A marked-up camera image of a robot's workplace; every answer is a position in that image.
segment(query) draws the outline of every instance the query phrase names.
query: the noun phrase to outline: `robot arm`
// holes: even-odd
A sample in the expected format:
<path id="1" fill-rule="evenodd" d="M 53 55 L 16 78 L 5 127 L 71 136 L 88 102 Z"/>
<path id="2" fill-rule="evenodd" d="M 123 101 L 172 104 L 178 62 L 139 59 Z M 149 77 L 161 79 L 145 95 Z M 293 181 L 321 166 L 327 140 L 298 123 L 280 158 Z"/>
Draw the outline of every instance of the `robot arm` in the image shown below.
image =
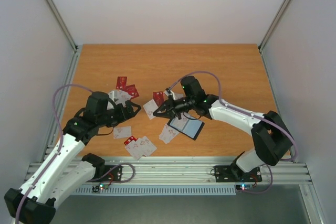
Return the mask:
<path id="1" fill-rule="evenodd" d="M 107 109 L 108 102 L 112 103 L 112 109 Z M 5 202 L 10 215 L 15 218 L 22 198 L 28 194 L 22 204 L 19 220 L 24 224 L 50 223 L 59 205 L 78 186 L 103 175 L 104 160 L 88 154 L 69 174 L 61 178 L 65 168 L 98 134 L 99 128 L 115 127 L 136 116 L 140 109 L 139 105 L 131 101 L 126 101 L 123 106 L 115 104 L 106 93 L 93 92 L 86 107 L 80 109 L 63 129 L 60 151 L 59 141 L 40 168 L 19 190 L 11 188 L 7 191 Z"/>
<path id="2" fill-rule="evenodd" d="M 265 118 L 288 131 L 281 117 L 274 111 L 267 114 L 254 113 L 229 104 L 218 96 L 206 94 L 193 76 L 181 80 L 185 97 L 174 100 L 172 95 L 153 114 L 163 118 L 181 118 L 181 113 L 195 110 L 200 116 L 208 119 L 219 120 L 237 127 L 251 135 L 254 148 L 241 153 L 231 164 L 230 173 L 241 181 L 246 173 L 263 164 L 276 165 L 290 149 L 292 143 L 277 128 L 265 123 L 258 118 Z"/>

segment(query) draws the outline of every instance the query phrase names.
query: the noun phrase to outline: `floor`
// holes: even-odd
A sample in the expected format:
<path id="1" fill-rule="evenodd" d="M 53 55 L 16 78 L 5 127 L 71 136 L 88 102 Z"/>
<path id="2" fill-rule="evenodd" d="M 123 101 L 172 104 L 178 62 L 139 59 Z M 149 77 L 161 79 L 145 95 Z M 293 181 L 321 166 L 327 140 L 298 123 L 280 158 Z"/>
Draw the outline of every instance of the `floor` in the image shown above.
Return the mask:
<path id="1" fill-rule="evenodd" d="M 144 105 L 152 92 L 163 91 L 178 78 L 195 70 L 207 70 L 222 82 L 223 99 L 257 112 L 276 110 L 271 89 L 257 45 L 165 44 L 165 45 L 84 45 L 73 83 L 96 91 L 116 88 L 118 76 L 127 76 L 127 85 L 135 84 L 140 97 L 132 101 Z M 212 76 L 196 74 L 206 93 L 218 94 Z M 182 93 L 177 85 L 174 89 Z M 64 112 L 62 126 L 86 104 L 89 93 L 72 88 Z M 179 134 L 169 144 L 159 140 L 168 120 L 149 120 L 142 109 L 139 114 L 119 126 L 132 126 L 135 137 L 147 136 L 158 148 L 154 156 L 226 156 L 238 155 L 253 146 L 245 132 L 223 122 L 202 118 L 205 123 L 196 141 Z M 100 133 L 109 132 L 102 129 Z M 80 153 L 99 156 L 129 156 L 123 142 L 113 135 L 96 136 Z"/>
<path id="2" fill-rule="evenodd" d="M 236 196 L 70 196 L 51 224 L 304 224 L 299 186 Z"/>

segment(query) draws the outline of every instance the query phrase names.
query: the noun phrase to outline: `white wall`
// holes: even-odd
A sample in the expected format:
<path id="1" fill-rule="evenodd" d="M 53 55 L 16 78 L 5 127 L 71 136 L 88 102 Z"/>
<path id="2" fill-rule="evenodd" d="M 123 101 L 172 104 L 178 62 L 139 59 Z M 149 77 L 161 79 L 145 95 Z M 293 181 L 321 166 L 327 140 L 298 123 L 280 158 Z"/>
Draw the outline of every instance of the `white wall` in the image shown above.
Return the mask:
<path id="1" fill-rule="evenodd" d="M 77 44 L 259 44 L 282 1 L 54 0 Z"/>
<path id="2" fill-rule="evenodd" d="M 0 2 L 0 222 L 9 223 L 3 196 L 22 184 L 45 144 L 72 50 L 45 0 Z"/>
<path id="3" fill-rule="evenodd" d="M 264 56 L 280 113 L 336 223 L 336 0 L 293 0 Z"/>

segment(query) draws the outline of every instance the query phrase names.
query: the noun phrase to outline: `orange wooden surface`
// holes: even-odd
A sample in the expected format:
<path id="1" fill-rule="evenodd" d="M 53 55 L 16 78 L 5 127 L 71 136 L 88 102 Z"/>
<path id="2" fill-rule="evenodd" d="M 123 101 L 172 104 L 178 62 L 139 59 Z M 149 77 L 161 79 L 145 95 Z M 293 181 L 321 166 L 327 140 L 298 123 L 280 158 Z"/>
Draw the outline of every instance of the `orange wooden surface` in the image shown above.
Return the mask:
<path id="1" fill-rule="evenodd" d="M 132 101 L 144 105 L 152 92 L 163 91 L 183 75 L 208 70 L 220 78 L 223 99 L 257 112 L 276 110 L 269 83 L 256 45 L 165 44 L 165 45 L 84 45 L 73 83 L 96 91 L 109 92 L 116 87 L 117 76 L 127 76 L 127 85 L 135 84 L 140 97 Z M 218 94 L 216 80 L 196 74 L 207 93 Z M 174 89 L 182 93 L 178 84 Z M 89 93 L 71 88 L 62 126 L 86 104 Z M 147 136 L 156 146 L 153 156 L 238 155 L 253 146 L 245 132 L 223 122 L 202 118 L 205 126 L 196 141 L 179 134 L 169 144 L 159 140 L 167 119 L 149 120 L 144 109 L 118 126 L 132 126 L 135 137 Z M 110 129 L 101 129 L 100 133 Z M 129 156 L 123 139 L 96 136 L 80 153 L 99 156 Z"/>

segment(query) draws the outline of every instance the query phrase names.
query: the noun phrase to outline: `playing card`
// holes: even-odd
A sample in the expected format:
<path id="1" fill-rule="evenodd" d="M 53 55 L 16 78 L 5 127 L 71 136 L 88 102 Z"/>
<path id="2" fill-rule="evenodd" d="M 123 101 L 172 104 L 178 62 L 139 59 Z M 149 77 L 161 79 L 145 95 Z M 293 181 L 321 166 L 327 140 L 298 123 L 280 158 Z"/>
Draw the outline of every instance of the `playing card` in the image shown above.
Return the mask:
<path id="1" fill-rule="evenodd" d="M 155 101 L 152 99 L 148 103 L 146 103 L 143 108 L 145 109 L 146 114 L 149 119 L 152 120 L 155 116 L 153 116 L 153 112 L 157 110 L 159 107 L 156 105 Z"/>
<path id="2" fill-rule="evenodd" d="M 132 136 L 131 126 L 114 128 L 113 138 L 119 139 Z"/>
<path id="3" fill-rule="evenodd" d="M 162 91 L 153 92 L 153 99 L 157 106 L 161 106 L 162 103 L 164 102 L 163 92 Z"/>
<path id="4" fill-rule="evenodd" d="M 137 98 L 137 97 L 140 96 L 136 87 L 135 87 L 135 84 L 126 86 L 126 91 L 132 97 L 131 99 Z"/>
<path id="5" fill-rule="evenodd" d="M 116 89 L 124 90 L 126 88 L 127 77 L 126 76 L 118 76 Z"/>
<path id="6" fill-rule="evenodd" d="M 162 140 L 165 144 L 168 144 L 174 137 L 178 135 L 178 131 L 171 128 L 167 124 L 163 126 L 163 130 L 159 135 L 159 139 Z"/>
<path id="7" fill-rule="evenodd" d="M 125 142 L 124 145 L 128 145 L 130 142 L 136 141 L 136 138 L 134 136 L 130 136 Z"/>
<path id="8" fill-rule="evenodd" d="M 156 146 L 146 136 L 139 138 L 137 143 L 141 147 L 143 155 L 146 157 L 150 156 L 157 149 Z"/>
<path id="9" fill-rule="evenodd" d="M 143 155 L 142 148 L 140 147 L 137 141 L 131 141 L 128 145 L 125 146 L 125 149 L 135 159 L 139 159 Z"/>
<path id="10" fill-rule="evenodd" d="M 109 97 L 116 103 L 116 104 L 119 104 L 119 103 L 122 103 L 122 105 L 125 106 L 125 101 L 128 101 L 132 98 L 131 95 L 129 95 L 127 92 L 125 91 L 122 91 L 122 90 L 112 90 L 110 93 L 109 93 Z M 107 104 L 107 109 L 111 109 L 113 108 L 113 105 L 109 102 Z"/>
<path id="11" fill-rule="evenodd" d="M 171 92 L 171 94 L 172 94 L 174 100 L 177 100 L 177 99 L 179 99 L 179 98 L 184 97 L 184 94 L 174 93 L 173 91 L 170 91 L 170 92 Z M 167 91 L 164 91 L 164 94 L 165 94 L 167 97 L 168 97 L 168 95 L 169 95 Z"/>
<path id="12" fill-rule="evenodd" d="M 131 100 L 132 99 L 132 96 L 129 95 L 127 92 L 125 91 L 122 91 L 122 90 L 116 90 L 115 91 L 116 95 L 115 95 L 115 98 L 116 98 L 116 101 L 115 103 L 116 104 L 119 104 L 119 103 L 122 103 L 124 106 L 125 106 L 125 101 L 128 101 L 128 100 Z"/>

